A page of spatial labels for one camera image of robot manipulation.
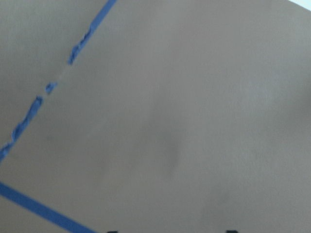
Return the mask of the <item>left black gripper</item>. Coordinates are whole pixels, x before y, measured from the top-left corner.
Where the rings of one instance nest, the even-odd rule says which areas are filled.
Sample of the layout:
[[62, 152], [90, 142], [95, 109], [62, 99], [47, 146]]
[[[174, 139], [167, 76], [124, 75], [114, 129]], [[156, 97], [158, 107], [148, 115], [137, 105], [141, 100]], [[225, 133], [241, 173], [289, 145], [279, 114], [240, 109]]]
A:
[[239, 233], [239, 231], [230, 229], [230, 230], [226, 230], [225, 233]]

